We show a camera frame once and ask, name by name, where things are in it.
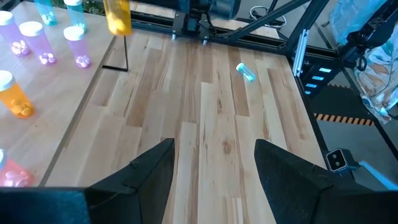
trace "black bracket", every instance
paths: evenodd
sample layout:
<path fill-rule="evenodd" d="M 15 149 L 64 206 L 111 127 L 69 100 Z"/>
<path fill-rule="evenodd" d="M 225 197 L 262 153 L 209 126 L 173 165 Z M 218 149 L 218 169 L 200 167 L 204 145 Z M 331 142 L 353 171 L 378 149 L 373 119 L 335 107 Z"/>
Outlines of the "black bracket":
<path fill-rule="evenodd" d="M 120 67 L 109 66 L 109 65 L 103 65 L 102 68 L 110 69 L 110 70 L 114 70 L 114 71 L 119 71 L 119 72 L 128 72 L 129 71 L 129 59 L 128 59 L 128 56 L 127 56 L 126 36 L 123 36 L 123 42 L 124 42 L 124 56 L 126 58 L 126 68 L 120 68 Z"/>

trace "orange and black hazard tape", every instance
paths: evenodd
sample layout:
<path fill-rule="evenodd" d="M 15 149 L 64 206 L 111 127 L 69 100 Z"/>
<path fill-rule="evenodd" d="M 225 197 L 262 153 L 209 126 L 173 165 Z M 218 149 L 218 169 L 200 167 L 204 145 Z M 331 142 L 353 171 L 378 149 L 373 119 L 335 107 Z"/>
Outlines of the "orange and black hazard tape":
<path fill-rule="evenodd" d="M 363 119 L 363 118 L 349 118 L 346 116 L 335 116 L 330 114 L 317 114 L 314 113 L 314 116 L 317 120 L 320 121 L 332 121 L 337 123 L 348 123 L 348 124 L 360 124 L 366 126 L 374 126 L 374 122 L 371 119 Z"/>
<path fill-rule="evenodd" d="M 343 86 L 343 85 L 338 85 L 338 84 L 328 84 L 328 86 L 334 86 L 334 87 L 340 87 L 340 88 L 350 88 L 349 86 Z"/>

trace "plastic bag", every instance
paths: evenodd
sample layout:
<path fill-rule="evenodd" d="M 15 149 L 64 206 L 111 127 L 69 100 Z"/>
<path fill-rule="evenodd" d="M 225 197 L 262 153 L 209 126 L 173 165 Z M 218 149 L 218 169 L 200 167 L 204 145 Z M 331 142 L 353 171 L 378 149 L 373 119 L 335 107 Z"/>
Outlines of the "plastic bag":
<path fill-rule="evenodd" d="M 329 14 L 331 32 L 338 44 L 347 43 L 347 35 L 358 31 L 387 0 L 339 0 Z"/>
<path fill-rule="evenodd" d="M 367 109 L 382 123 L 391 120 L 388 110 L 398 103 L 398 24 L 388 41 L 365 53 L 365 71 L 355 70 L 362 100 Z"/>

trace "pink object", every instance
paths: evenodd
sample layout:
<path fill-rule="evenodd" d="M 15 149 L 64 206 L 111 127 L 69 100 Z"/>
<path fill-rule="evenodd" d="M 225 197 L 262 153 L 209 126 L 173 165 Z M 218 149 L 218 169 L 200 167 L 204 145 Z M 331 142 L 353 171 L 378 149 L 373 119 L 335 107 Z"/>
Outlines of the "pink object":
<path fill-rule="evenodd" d="M 84 29 L 78 26 L 70 26 L 63 30 L 63 35 L 69 42 L 76 65 L 80 68 L 88 68 L 91 64 L 84 33 Z"/>
<path fill-rule="evenodd" d="M 30 54 L 30 49 L 11 12 L 0 11 L 0 34 L 9 43 L 12 53 L 16 56 L 23 57 Z"/>
<path fill-rule="evenodd" d="M 33 184 L 33 176 L 11 159 L 0 149 L 0 186 L 28 187 Z"/>
<path fill-rule="evenodd" d="M 41 23 L 24 22 L 19 25 L 19 30 L 43 65 L 52 65 L 57 61 Z"/>

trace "translucent plastic cup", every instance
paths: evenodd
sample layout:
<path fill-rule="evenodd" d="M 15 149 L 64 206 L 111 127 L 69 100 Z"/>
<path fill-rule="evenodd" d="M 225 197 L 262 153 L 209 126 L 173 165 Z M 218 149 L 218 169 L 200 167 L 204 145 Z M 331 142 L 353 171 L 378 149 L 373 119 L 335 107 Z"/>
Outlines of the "translucent plastic cup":
<path fill-rule="evenodd" d="M 113 35 L 131 34 L 129 0 L 104 0 L 108 29 Z"/>
<path fill-rule="evenodd" d="M 75 57 L 76 65 L 80 68 L 87 68 L 91 65 L 88 57 L 84 30 L 78 26 L 70 26 L 63 30 L 63 35 L 68 40 L 70 50 Z"/>
<path fill-rule="evenodd" d="M 41 23 L 24 22 L 19 25 L 19 30 L 43 65 L 52 65 L 57 61 Z"/>
<path fill-rule="evenodd" d="M 35 112 L 11 72 L 4 70 L 0 70 L 0 101 L 18 118 L 28 118 Z"/>
<path fill-rule="evenodd" d="M 0 11 L 0 34 L 16 56 L 23 57 L 30 54 L 30 48 L 25 43 L 24 36 L 19 31 L 11 12 Z"/>
<path fill-rule="evenodd" d="M 55 17 L 54 8 L 51 0 L 34 0 L 37 10 L 46 26 L 57 25 L 57 18 Z"/>
<path fill-rule="evenodd" d="M 33 184 L 33 175 L 13 160 L 0 149 L 0 186 L 1 187 L 29 187 Z"/>
<path fill-rule="evenodd" d="M 72 25 L 81 27 L 86 32 L 87 25 L 85 13 L 83 12 L 83 7 L 81 6 L 81 0 L 63 0 L 63 2 L 67 5 Z"/>
<path fill-rule="evenodd" d="M 253 82 L 256 79 L 256 75 L 243 63 L 240 63 L 238 66 L 236 66 L 236 70 L 240 72 L 249 82 Z"/>

